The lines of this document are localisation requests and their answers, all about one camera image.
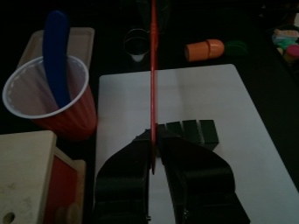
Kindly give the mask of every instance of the wooden block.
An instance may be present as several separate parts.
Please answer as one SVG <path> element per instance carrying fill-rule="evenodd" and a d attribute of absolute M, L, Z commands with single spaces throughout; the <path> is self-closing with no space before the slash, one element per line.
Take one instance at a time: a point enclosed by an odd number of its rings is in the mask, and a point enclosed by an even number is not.
<path fill-rule="evenodd" d="M 48 130 L 0 136 L 4 223 L 52 224 L 54 215 L 62 217 L 57 223 L 69 223 L 74 213 L 81 223 L 85 162 L 73 161 L 54 145 L 56 136 Z"/>

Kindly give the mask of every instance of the hole in wood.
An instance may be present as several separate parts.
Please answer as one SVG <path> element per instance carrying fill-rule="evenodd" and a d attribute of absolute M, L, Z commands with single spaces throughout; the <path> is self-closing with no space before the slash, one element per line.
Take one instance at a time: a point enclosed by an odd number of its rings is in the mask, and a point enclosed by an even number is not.
<path fill-rule="evenodd" d="M 14 213 L 8 213 L 4 216 L 2 223 L 4 224 L 10 224 L 10 223 L 13 223 L 13 220 L 14 220 Z"/>

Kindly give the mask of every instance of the small container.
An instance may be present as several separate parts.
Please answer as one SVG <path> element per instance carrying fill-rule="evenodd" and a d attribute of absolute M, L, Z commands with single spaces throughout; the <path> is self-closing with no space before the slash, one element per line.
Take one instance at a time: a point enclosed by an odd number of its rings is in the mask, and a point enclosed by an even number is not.
<path fill-rule="evenodd" d="M 217 58 L 224 53 L 224 45 L 217 39 L 207 39 L 199 43 L 188 44 L 184 56 L 188 62 Z"/>
<path fill-rule="evenodd" d="M 299 45 L 289 45 L 284 51 L 284 60 L 292 65 L 299 59 Z"/>

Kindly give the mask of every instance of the cup rim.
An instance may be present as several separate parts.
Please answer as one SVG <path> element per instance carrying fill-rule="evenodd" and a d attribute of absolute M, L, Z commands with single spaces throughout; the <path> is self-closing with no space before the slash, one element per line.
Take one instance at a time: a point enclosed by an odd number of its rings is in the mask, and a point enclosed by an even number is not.
<path fill-rule="evenodd" d="M 6 93 L 8 93 L 8 88 L 10 86 L 10 83 L 12 83 L 12 80 L 14 79 L 14 76 L 20 73 L 20 71 L 28 67 L 29 65 L 34 64 L 34 63 L 38 63 L 38 62 L 42 62 L 42 56 L 40 56 L 38 58 L 36 59 L 32 59 L 29 60 L 26 63 L 24 63 L 12 73 L 12 75 L 9 76 L 5 84 L 4 84 L 4 90 L 2 90 L 2 102 L 4 102 L 4 106 L 5 108 L 9 110 L 9 112 L 21 117 L 21 118 L 26 118 L 26 119 L 41 119 L 41 118 L 46 118 L 46 117 L 50 117 L 50 116 L 56 116 L 60 112 L 62 112 L 64 110 L 66 110 L 76 102 L 77 100 L 80 99 L 80 97 L 82 96 L 84 92 L 85 92 L 85 89 L 88 87 L 88 84 L 89 84 L 89 70 L 86 68 L 86 65 L 84 64 L 84 62 L 74 56 L 70 56 L 70 55 L 66 55 L 66 60 L 76 60 L 78 62 L 78 64 L 81 65 L 82 67 L 82 70 L 84 70 L 84 75 L 85 75 L 85 82 L 82 84 L 82 87 L 81 87 L 81 90 L 77 94 L 77 96 L 73 98 L 73 100 L 60 109 L 52 111 L 50 113 L 48 114 L 44 114 L 44 115 L 25 115 L 25 114 L 21 114 L 18 113 L 13 107 L 10 106 L 8 100 L 6 100 Z"/>

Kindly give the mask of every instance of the black object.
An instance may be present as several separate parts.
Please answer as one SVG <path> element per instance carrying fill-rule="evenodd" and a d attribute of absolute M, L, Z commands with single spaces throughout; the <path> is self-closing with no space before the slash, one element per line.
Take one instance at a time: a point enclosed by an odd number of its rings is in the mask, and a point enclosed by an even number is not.
<path fill-rule="evenodd" d="M 104 163 L 96 179 L 93 223 L 145 224 L 150 137 L 146 130 Z M 248 224 L 235 194 L 228 163 L 209 150 L 159 125 L 163 160 L 176 224 Z"/>
<path fill-rule="evenodd" d="M 144 133 L 104 163 L 96 179 L 93 223 L 146 223 L 149 139 Z"/>

